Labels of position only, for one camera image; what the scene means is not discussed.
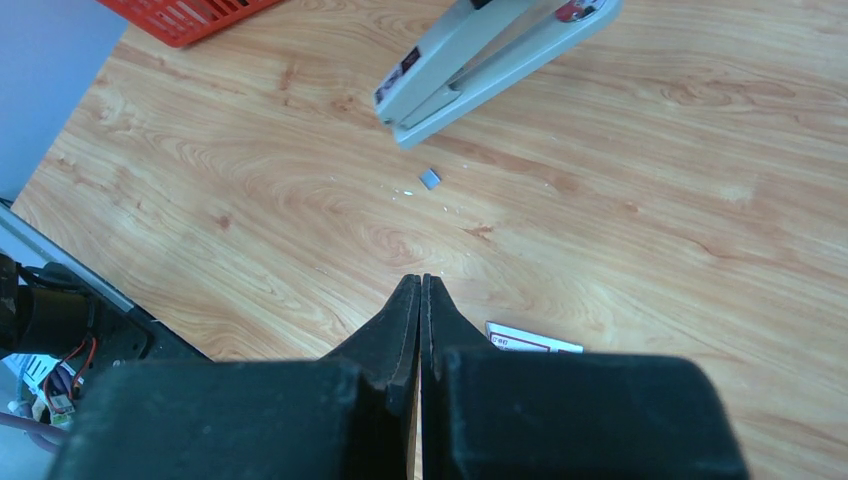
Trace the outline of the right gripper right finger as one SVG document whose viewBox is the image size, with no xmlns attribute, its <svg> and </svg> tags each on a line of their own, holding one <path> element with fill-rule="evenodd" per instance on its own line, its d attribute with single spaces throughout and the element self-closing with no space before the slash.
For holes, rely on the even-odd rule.
<svg viewBox="0 0 848 480">
<path fill-rule="evenodd" d="M 443 281 L 421 296 L 428 479 L 745 479 L 722 401 L 692 361 L 495 347 Z"/>
</svg>

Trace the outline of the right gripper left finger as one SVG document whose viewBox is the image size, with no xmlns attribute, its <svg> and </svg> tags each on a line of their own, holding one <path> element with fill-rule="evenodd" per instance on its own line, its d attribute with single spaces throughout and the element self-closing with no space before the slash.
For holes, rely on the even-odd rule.
<svg viewBox="0 0 848 480">
<path fill-rule="evenodd" d="M 421 279 L 318 359 L 128 363 L 91 385 L 52 479 L 410 479 Z"/>
</svg>

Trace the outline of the white red staple box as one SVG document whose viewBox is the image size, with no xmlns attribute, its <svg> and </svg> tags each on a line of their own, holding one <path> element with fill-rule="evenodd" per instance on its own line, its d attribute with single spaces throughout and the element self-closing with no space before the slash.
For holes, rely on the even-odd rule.
<svg viewBox="0 0 848 480">
<path fill-rule="evenodd" d="M 527 332 L 506 325 L 487 322 L 486 334 L 489 341 L 500 350 L 583 353 L 582 345 Z"/>
</svg>

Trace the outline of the black and grey stapler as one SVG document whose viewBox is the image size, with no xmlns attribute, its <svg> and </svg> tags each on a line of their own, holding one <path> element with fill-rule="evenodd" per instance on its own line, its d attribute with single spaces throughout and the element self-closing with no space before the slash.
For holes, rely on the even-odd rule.
<svg viewBox="0 0 848 480">
<path fill-rule="evenodd" d="M 455 2 L 374 91 L 377 119 L 411 148 L 607 27 L 622 2 Z"/>
</svg>

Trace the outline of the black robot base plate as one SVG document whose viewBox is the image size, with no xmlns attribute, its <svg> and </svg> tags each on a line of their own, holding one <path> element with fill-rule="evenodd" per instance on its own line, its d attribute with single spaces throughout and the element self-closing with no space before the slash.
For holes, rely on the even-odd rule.
<svg viewBox="0 0 848 480">
<path fill-rule="evenodd" d="M 24 266 L 1 255 L 1 359 L 40 391 L 50 371 L 59 388 L 133 361 L 202 359 L 146 310 L 117 305 L 95 286 L 57 262 Z"/>
</svg>

